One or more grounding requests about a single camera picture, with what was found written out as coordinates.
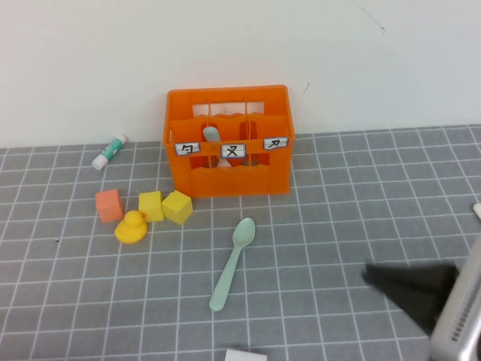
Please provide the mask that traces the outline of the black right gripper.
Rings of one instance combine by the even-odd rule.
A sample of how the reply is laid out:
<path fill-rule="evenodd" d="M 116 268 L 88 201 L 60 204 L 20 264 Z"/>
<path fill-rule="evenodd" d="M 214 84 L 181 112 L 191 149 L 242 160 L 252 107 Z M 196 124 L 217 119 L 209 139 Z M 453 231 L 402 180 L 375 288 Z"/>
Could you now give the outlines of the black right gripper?
<path fill-rule="evenodd" d="M 413 295 L 410 316 L 427 335 L 430 335 L 458 278 L 458 268 L 454 264 L 428 264 L 412 267 L 411 272 Z M 407 299 L 402 290 L 409 286 L 402 278 L 400 268 L 366 264 L 362 278 L 406 315 L 409 314 Z"/>

